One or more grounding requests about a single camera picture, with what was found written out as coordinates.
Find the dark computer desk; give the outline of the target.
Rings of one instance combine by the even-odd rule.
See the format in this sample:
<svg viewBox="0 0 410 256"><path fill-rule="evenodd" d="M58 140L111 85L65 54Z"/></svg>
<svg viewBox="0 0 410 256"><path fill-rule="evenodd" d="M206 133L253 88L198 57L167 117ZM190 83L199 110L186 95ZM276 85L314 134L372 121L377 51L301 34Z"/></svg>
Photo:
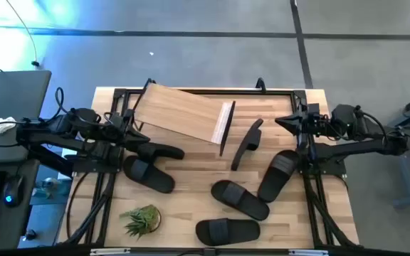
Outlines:
<svg viewBox="0 0 410 256"><path fill-rule="evenodd" d="M24 234L31 192L39 166L40 162L37 160L0 164L0 250L16 249ZM9 208L4 204L4 184L10 176L15 175L24 177L23 200L18 206Z"/></svg>

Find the silver rail bracket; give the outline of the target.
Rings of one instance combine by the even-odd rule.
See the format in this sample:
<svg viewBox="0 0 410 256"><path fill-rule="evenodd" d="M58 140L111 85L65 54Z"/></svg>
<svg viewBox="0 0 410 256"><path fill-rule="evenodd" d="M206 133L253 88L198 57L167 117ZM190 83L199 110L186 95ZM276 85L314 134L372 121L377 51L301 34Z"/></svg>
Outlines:
<svg viewBox="0 0 410 256"><path fill-rule="evenodd" d="M326 250L289 250L289 256L329 256Z"/></svg>
<svg viewBox="0 0 410 256"><path fill-rule="evenodd" d="M89 256L126 255L130 253L130 248L95 248L90 251Z"/></svg>

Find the green potted succulent plant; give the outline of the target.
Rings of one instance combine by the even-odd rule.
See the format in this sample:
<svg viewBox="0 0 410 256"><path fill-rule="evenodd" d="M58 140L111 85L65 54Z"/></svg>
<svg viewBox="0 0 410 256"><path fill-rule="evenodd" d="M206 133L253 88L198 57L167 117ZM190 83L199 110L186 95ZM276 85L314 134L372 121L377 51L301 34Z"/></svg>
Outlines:
<svg viewBox="0 0 410 256"><path fill-rule="evenodd" d="M121 213L119 217L130 220L129 223L124 226L126 233L138 239L143 235L156 231L162 222L162 215L159 209L154 205L126 211Z"/></svg>

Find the teal and grey floor item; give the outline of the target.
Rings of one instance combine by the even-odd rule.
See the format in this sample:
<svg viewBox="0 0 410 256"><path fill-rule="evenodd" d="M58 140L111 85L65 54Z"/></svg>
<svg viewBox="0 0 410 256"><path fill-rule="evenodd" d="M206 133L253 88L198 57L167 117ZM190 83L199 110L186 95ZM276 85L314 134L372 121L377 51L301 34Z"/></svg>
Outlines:
<svg viewBox="0 0 410 256"><path fill-rule="evenodd" d="M70 193L70 185L68 179L45 178L35 183L31 196L47 200L65 197Z"/></svg>

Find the white crumpled tissue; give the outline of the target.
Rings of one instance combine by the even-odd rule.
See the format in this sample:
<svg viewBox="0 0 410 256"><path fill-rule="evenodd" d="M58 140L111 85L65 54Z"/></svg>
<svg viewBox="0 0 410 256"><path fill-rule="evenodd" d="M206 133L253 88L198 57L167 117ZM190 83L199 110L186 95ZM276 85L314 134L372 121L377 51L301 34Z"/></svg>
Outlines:
<svg viewBox="0 0 410 256"><path fill-rule="evenodd" d="M14 128L16 125L17 122L13 117L0 118L0 135Z"/></svg>

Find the black aluminium table frame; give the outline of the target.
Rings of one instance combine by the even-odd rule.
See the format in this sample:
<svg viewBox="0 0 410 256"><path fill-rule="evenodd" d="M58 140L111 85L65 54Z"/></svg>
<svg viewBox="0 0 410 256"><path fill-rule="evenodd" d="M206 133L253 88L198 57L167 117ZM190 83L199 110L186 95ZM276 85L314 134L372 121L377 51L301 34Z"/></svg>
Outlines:
<svg viewBox="0 0 410 256"><path fill-rule="evenodd" d="M123 172L117 175L105 247L168 247L187 249L206 247L196 236L195 227L201 220L229 218L250 220L247 215L218 202L211 195L217 181L230 180L246 188L253 195L257 190L271 159L281 150L294 149L295 138L277 125L276 117L292 113L293 90L268 90L263 94L252 90L205 90L204 97L222 102L236 101L233 120L228 132L224 153L219 156L219 145L144 124L141 133L152 142L178 147L185 152L182 160L159 158L155 166L175 180L175 188L160 193L129 180ZM236 150L250 126L263 119L261 142L255 151L246 151L237 171L231 170ZM91 209L97 183L97 174L89 174L78 187L70 210L70 234L78 229ZM345 183L336 176L324 175L327 207L343 233L359 243L352 208ZM159 228L153 233L137 237L126 234L129 222L120 214L143 206L156 206L162 216ZM224 248L284 249L313 247L304 183L295 172L277 199L268 203L270 213L258 222L261 234L257 240Z"/></svg>

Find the grey side desk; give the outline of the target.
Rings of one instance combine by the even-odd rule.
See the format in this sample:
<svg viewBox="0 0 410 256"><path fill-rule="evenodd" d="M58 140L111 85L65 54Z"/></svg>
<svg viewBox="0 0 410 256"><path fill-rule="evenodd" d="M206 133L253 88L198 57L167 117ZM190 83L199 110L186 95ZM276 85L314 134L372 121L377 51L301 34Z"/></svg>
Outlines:
<svg viewBox="0 0 410 256"><path fill-rule="evenodd" d="M0 118L39 117L50 80L48 70L0 72ZM0 135L0 162L21 161L27 154L16 145L16 128Z"/></svg>

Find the black computer mouse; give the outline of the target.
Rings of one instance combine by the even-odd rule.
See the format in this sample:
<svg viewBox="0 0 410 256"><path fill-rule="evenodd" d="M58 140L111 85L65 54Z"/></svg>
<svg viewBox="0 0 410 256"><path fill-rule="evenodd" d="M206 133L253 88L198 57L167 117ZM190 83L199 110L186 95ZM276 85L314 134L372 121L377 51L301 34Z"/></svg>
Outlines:
<svg viewBox="0 0 410 256"><path fill-rule="evenodd" d="M24 177L10 176L4 184L4 204L9 208L18 206L23 200Z"/></svg>

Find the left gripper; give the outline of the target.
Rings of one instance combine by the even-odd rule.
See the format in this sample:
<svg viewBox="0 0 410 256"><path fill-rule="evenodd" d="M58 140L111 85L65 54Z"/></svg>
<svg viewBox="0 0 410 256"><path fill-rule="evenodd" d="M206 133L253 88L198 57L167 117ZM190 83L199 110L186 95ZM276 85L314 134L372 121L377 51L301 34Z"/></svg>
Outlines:
<svg viewBox="0 0 410 256"><path fill-rule="evenodd" d="M118 112L105 112L105 123L100 128L100 139L131 144L145 144L150 142L150 138L130 126L130 123L124 123Z"/></svg>

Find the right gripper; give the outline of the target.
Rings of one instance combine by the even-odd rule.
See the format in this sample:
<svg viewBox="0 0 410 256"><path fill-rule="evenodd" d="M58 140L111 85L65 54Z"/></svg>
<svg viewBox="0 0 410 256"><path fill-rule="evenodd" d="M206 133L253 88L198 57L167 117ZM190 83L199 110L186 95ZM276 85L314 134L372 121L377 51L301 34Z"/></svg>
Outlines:
<svg viewBox="0 0 410 256"><path fill-rule="evenodd" d="M297 114L285 117L278 117L275 122L298 139L307 139L309 134L319 137L326 135L325 125L328 124L325 114L320 116L310 116L308 114L308 104L298 104Z"/></svg>

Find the black desk beam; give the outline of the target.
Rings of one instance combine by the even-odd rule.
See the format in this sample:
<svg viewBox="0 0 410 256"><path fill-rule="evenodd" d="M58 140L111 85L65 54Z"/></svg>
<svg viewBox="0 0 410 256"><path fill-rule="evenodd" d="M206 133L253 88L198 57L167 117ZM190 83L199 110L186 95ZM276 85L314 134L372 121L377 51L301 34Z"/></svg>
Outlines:
<svg viewBox="0 0 410 256"><path fill-rule="evenodd" d="M28 155L32 159L37 159L44 166L54 169L60 174L72 177L73 163L63 158L40 144L34 144L28 146Z"/></svg>

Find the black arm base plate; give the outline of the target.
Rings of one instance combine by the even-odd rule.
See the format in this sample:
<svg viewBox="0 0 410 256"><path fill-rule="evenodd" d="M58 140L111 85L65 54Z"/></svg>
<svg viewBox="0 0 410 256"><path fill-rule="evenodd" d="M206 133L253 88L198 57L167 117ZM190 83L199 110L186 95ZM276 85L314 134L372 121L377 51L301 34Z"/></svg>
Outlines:
<svg viewBox="0 0 410 256"><path fill-rule="evenodd" d="M98 159L74 158L70 159L73 171L77 173L116 174L120 171L121 163L110 163Z"/></svg>
<svg viewBox="0 0 410 256"><path fill-rule="evenodd" d="M300 174L321 174L346 177L347 170L344 161L340 157L331 159L302 159L298 164Z"/></svg>

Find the black crossbar rail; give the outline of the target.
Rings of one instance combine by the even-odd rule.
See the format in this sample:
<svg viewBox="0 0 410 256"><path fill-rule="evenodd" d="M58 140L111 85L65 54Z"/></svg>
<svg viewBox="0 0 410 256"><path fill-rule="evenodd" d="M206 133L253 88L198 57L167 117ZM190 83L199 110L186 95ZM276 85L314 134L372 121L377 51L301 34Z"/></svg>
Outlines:
<svg viewBox="0 0 410 256"><path fill-rule="evenodd" d="M50 247L32 247L24 249L0 250L0 256L89 256L97 247L88 245L60 245ZM289 250L315 249L226 249L226 248L154 248L154 247L108 247L130 248L131 253L111 256L289 256ZM322 247L329 256L410 256L410 252L395 252L348 247Z"/></svg>

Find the wooden shelf with black frame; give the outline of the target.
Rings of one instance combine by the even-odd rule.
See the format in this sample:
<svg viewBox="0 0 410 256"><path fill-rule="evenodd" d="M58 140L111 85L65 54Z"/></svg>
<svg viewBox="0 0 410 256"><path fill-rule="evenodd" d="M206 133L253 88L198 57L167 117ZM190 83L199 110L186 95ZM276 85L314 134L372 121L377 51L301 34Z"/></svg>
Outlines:
<svg viewBox="0 0 410 256"><path fill-rule="evenodd" d="M138 122L216 144L223 155L235 107L234 100L214 100L152 83L133 110Z"/></svg>

